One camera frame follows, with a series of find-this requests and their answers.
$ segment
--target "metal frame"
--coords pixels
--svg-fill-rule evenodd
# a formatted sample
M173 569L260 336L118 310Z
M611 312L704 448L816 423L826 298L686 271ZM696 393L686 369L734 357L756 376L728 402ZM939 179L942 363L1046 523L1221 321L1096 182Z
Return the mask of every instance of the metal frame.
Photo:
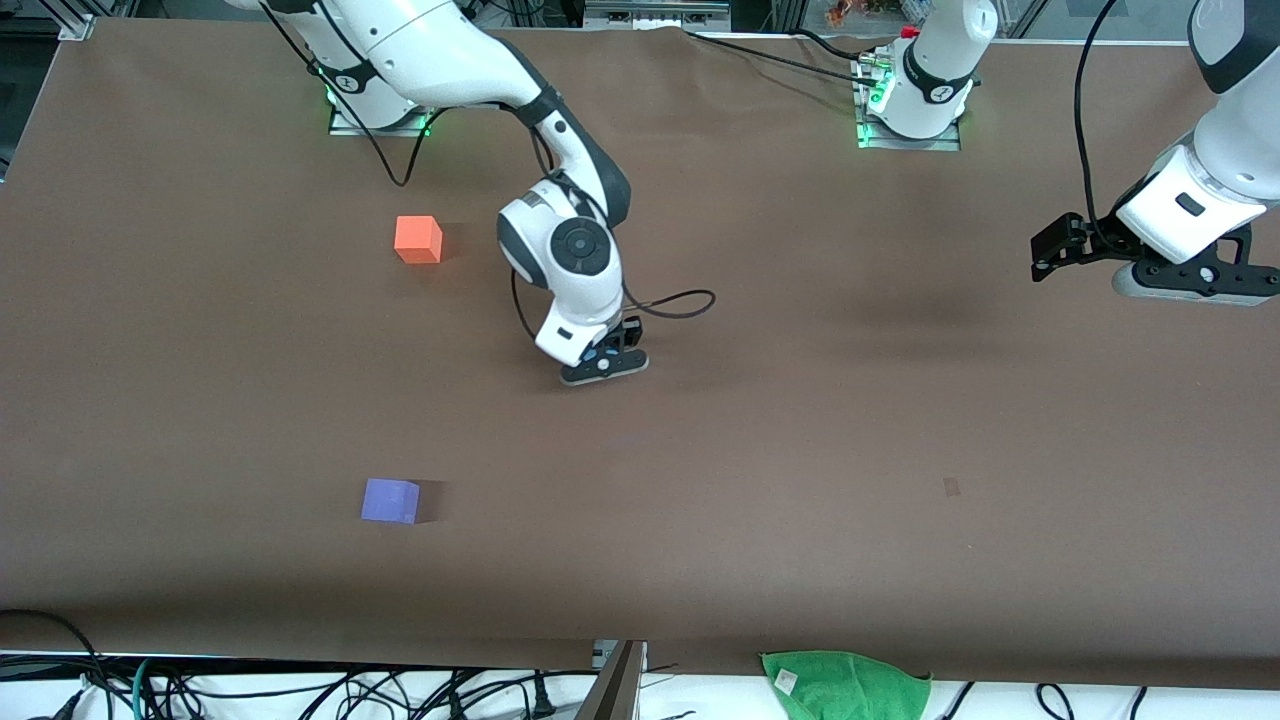
M84 40L93 32L97 18L132 18L141 0L36 0L47 18L19 17L0 26L0 37L47 37L58 29L58 40Z
M1010 29L1005 35L1005 37L1011 37L1016 40L1027 37L1027 33L1032 31L1032 26L1036 24L1036 20L1039 19L1041 13L1044 12L1044 8L1048 6L1050 1L1051 0L1032 0L1030 6L1027 8L1027 12L1023 13L1023 17L1018 18L1018 22L1014 23L1012 29Z

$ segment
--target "black cable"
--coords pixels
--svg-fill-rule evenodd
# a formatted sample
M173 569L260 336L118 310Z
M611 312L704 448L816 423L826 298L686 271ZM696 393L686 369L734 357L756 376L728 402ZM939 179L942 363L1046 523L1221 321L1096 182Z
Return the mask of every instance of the black cable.
M298 715L298 720L311 720L315 716L316 711L320 710L320 706L324 705L324 701L329 700L329 696L332 696L333 693L338 692L338 688L346 685L356 675L358 675L358 673L348 671L346 675L343 675L343 678L340 680L329 684L324 689L324 692L321 692L320 694L317 694L311 701L311 703L307 705L307 707L302 711L302 715Z
M0 610L0 618L4 616L36 618L40 620L45 620L47 623L52 623L55 625L61 625L63 629L68 630L72 635L76 637L76 641L81 643L81 647L83 647L84 652L88 653L90 661L93 665L93 670L95 673L97 673L97 676L102 682L102 684L108 688L110 687L111 684L110 678L108 676L106 670L102 669L102 662L97 655L97 651L93 650L93 644L88 642L88 638L84 635L84 633L82 633L79 628L72 624L70 620L60 615L54 615L52 612L45 612L44 610L27 610L22 607L10 607ZM108 691L106 696L106 717L108 720L114 720L115 717L115 701L111 700L110 691Z
M1062 706L1066 707L1066 717L1062 717L1050 708L1048 702L1044 700L1046 688L1052 689L1057 693L1057 697L1062 698ZM1062 692L1062 688L1055 685L1053 683L1041 683L1036 685L1036 700L1041 703L1041 710L1047 712L1053 720L1075 720L1075 711L1071 710L1071 701L1066 700L1066 693Z
M460 670L454 671L447 683L440 685L431 693L426 700L419 705L417 710L410 714L408 720L422 720L429 712L440 706L445 701L448 693L456 692L466 683L480 675L480 670Z
M541 720L556 715L556 706L552 705L552 697L547 693L547 680L536 670L534 671L534 710L526 715L530 720Z
M710 42L712 45L719 45L721 47L728 47L730 50L737 50L739 53L746 53L748 55L755 55L756 58L764 58L765 60L773 60L774 63L782 63L783 65L791 65L792 68L800 68L803 70L809 70L812 73L818 73L820 76L833 77L851 82L854 85L865 85L867 87L876 87L876 81L865 77L854 77L846 73L837 73L835 70L828 70L826 68L818 68L814 65L806 65L804 63L797 63L796 60L790 60L787 58L780 58L777 55L769 55L768 53L760 53L759 50L753 50L750 47L744 47L741 45L733 45L732 42L724 42L723 40L717 40L714 37L707 37L704 35L698 35L696 32L685 31L685 35L690 37L696 37L703 42Z
M525 306L520 304L520 291L516 290L516 269L511 269L511 301L516 305L516 316L520 318L520 327L525 328L529 340L538 340L538 333L529 327L529 318L525 318Z
M329 13L329 8L326 8L323 1L316 3L316 5L320 5L320 12L324 13L324 19L329 20L329 27L333 28L333 32L338 36L338 40L340 40L342 44L347 46L347 50L349 50L351 54L357 60L364 60L365 56L360 54L360 50L356 50L356 46L352 45L349 40L347 40L347 33L342 32L342 28L338 27L338 20L333 19L333 14Z
M836 47L835 45L827 42L827 38L822 37L817 32L813 32L812 29L805 29L803 27L788 29L787 35L801 35L804 37L808 37L809 40L817 42L818 46L822 47L823 50L826 50L827 53L831 53L832 55L835 55L837 58L844 58L845 60L855 60L856 61L858 58L859 58L859 55L861 55L860 53L845 53L840 47Z
M343 109L346 109L347 113L351 114L351 119L356 120L356 124L360 126L361 132L365 133L365 137L369 138L369 142L374 146L374 152L378 154L378 160L381 161L383 169L387 170L387 177L390 178L392 184L394 184L396 187L407 186L410 178L413 177L413 168L417 165L417 155L419 151L422 149L422 141L426 138L428 135L431 133L431 126L435 124L435 120L439 119L439 117L443 115L448 110L448 108L440 108L435 110L422 122L422 129L419 131L417 141L413 143L413 151L410 154L408 158L408 167L404 168L404 178L403 179L397 178L396 172L392 170L390 161L387 159L387 154L383 151L381 143L379 143L378 138L374 137L374 133L372 131L369 129L369 126L366 126L365 122L360 119L360 114L356 113L356 109L351 106L351 102L347 101L342 91L338 87L335 87L333 82L324 74L324 70L319 68L319 64L316 63L315 58L307 58L307 55L302 51L302 49L298 47L298 44L293 41L293 37L289 36L288 31L284 29L284 26L280 24L280 20L275 18L275 14L271 13L271 10L266 6L266 4L260 3L260 5L262 6L262 12L266 13L268 19L271 20L271 24L275 26L276 31L279 31L280 37L283 37L285 42L289 44L289 47L293 50L293 54L297 55L298 59L301 59L307 65L307 72L319 77L325 83L325 87L329 88L330 94L334 97L337 97L338 101L342 102ZM334 31L338 31L338 26L334 23L333 17L329 15L329 10L325 9L324 3L320 3L320 9L324 10L326 17L329 17L329 22L330 24L333 24Z
M631 288L627 287L627 281L625 281L625 279L622 281L622 293L626 295L627 296L627 301L631 302L631 307L630 307L631 310L639 310L640 313L644 313L645 315L653 315L654 318L663 318L666 320L689 320L689 319L696 318L699 315L705 315L712 307L716 306L716 300L717 300L714 291L710 291L710 290L700 287L700 288L696 288L696 290L686 290L684 292L677 292L676 295L668 295L667 297L663 297L662 300L652 300L649 302L640 302L639 300L635 299L634 295L631 295ZM690 310L687 313L668 313L668 311L664 311L664 310L654 310L654 307L660 307L660 306L667 305L669 302L675 302L677 300L684 300L685 297L694 297L694 296L699 296L699 295L703 296L703 297L707 297L707 302L703 304L703 306L699 307L699 309L696 309L696 310Z
M387 703L385 701L380 700L380 698L374 697L374 696L378 694L378 688L385 685L387 683L390 683L396 678L396 675L399 675L399 674L403 674L403 671L388 673L385 678L383 678L381 680L374 683L370 687L365 687L362 683L355 682L355 680L352 680L351 683L347 683L344 685L344 688L347 691L347 700L343 701L343 705L347 705L347 703L349 703L349 705L347 705L347 711L346 712L339 712L338 714L338 720L349 720L351 714L356 710L357 706L360 706L360 703L362 703L365 701L375 702L375 703L381 705L383 707L385 707L392 714L392 717L396 717L396 711L392 710L390 705ZM360 694L358 697L352 696L351 694L351 685L352 684L355 684L356 687L364 689L364 693Z
M1142 707L1142 701L1147 697L1147 685L1138 688L1138 694L1133 698L1133 705L1129 706L1129 720L1138 720L1138 708Z
M539 3L536 8L531 8L529 10L516 10L515 8L507 8L507 6L499 5L498 0L481 0L481 1L485 5L493 5L494 8L498 8L499 10L502 10L503 13L507 13L508 15L511 15L513 18L536 18L538 15L541 14L543 8L547 6L545 0L543 3Z
M197 689L192 689L191 693L197 697L206 697L210 700L257 700L262 697L280 697L287 694L301 694L315 691L323 691L332 684L333 683L325 683L323 685L310 685L306 688L293 688L288 691L266 691L260 693L206 693L205 691L197 691Z
M947 710L947 714L938 720L955 720L956 712L960 712L960 706L964 705L964 698L969 696L969 691L972 691L975 684L977 683L973 680L965 683L964 687L960 688L960 692L956 693L956 698L951 701L951 707Z
M1096 233L1101 233L1101 229L1098 228L1098 209L1093 201L1093 169L1089 167L1089 149L1084 142L1084 68L1089 63L1089 50L1093 49L1093 41L1097 40L1102 23L1116 3L1117 0L1107 0L1107 4L1098 12L1098 18L1093 20L1093 27L1089 28L1089 35L1084 38L1080 65L1075 69L1075 143L1080 150L1080 169L1084 173L1084 204L1089 211L1089 224Z

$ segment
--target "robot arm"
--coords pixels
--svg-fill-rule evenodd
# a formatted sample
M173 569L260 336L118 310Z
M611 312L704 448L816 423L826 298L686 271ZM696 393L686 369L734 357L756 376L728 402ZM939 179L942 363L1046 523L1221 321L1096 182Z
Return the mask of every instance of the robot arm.
M1037 282L1117 259L1132 260L1112 283L1121 295L1258 305L1280 293L1277 270L1248 264L1249 223L1280 204L1280 3L1199 0L1190 45L1217 105L1098 228L1069 214L1037 236ZM1236 243L1234 263L1217 258L1220 240Z
M498 217L498 241L507 260L526 282L554 295L535 342L566 366L562 377L570 382L572 375L575 384L648 366L644 354L631 347L639 340L637 323L622 328L622 264L611 232L627 217L631 186L559 92L513 45L477 29L452 0L266 4L303 33L314 50L316 44L332 50L339 65L358 61L361 76L384 83L396 99L403 99L401 106L497 104L541 136L557 168ZM326 32L333 37L325 37ZM328 63L328 53L316 55ZM328 70L326 76L340 77ZM364 115L358 106L357 113ZM590 366L579 369L584 361Z
M346 41L352 33L342 15L334 14L334 22L329 24L311 0L224 1L241 10L261 10L266 5L276 18L293 27L315 54L320 65L317 69L330 78L334 91L340 92L346 100L344 104L335 102L334 109L348 126L357 127L364 122L370 129L389 128L403 122L417 106L401 97L372 64ZM352 115L352 110L360 115L360 122Z
M964 114L974 69L998 27L991 0L938 0L919 37L881 51L892 58L892 77L868 110L904 137L942 135Z

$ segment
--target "green towel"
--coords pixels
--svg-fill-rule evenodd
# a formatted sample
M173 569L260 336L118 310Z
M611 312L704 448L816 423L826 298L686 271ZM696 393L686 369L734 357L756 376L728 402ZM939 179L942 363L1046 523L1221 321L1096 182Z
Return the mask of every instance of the green towel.
M791 720L920 720L929 680L851 652L762 655Z

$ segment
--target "white surface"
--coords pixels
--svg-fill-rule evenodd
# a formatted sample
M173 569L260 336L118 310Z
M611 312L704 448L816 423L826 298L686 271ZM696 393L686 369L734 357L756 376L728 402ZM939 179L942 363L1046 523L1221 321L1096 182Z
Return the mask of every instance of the white surface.
M540 88L500 42L467 20L452 0L333 0L351 41L379 74L424 108L506 102L520 108Z
M1280 50L1228 90L1196 126L1196 154L1224 186L1280 201Z
M1188 145L1175 145L1157 163L1151 182L1116 211L1120 222L1129 225L1143 243L1178 265L1267 210L1263 205L1242 202L1207 187L1199 179L1196 164ZM1199 202L1204 211L1199 217L1192 215L1178 204L1181 195Z
M915 40L915 59L934 77L965 77L978 67L997 29L1000 15L991 0L940 0Z
M507 678L520 678L527 671L485 673L467 687ZM337 674L308 675L242 675L201 678L196 685L206 692L247 693L294 687L319 685L334 682ZM376 682L381 675L370 675ZM422 700L447 673L413 673L403 676L411 700ZM590 676L549 678L547 689L552 702L566 706L581 702L590 688ZM923 720L937 720L950 707L963 683L936 682L929 696ZM74 680L45 680L0 683L0 720L28 720L51 715L79 687ZM394 685L392 694L398 691ZM690 720L785 720L786 714L774 697L769 680L760 676L716 675L645 675L640 692L640 720L663 720L692 710ZM1126 720L1129 705L1137 688L1108 685L1064 685L1075 716L1080 720ZM319 692L261 700L207 700L205 708L210 720L292 720ZM1052 707L1056 696L1046 693ZM316 712L317 720L335 716L343 693L334 693ZM509 715L524 707L520 691L499 693L467 712L472 720ZM131 717L129 708L116 702L116 716ZM438 711L430 720L442 720L447 714ZM102 693L93 691L81 701L77 720L102 720L106 708ZM352 720L388 720L387 710L372 703L362 705ZM978 683L956 715L957 720L1028 720L1048 716L1036 702L1034 685L1020 683ZM1196 691L1155 688L1142 703L1140 720L1203 720L1222 717L1231 720L1275 720L1280 717L1280 693L1256 691Z

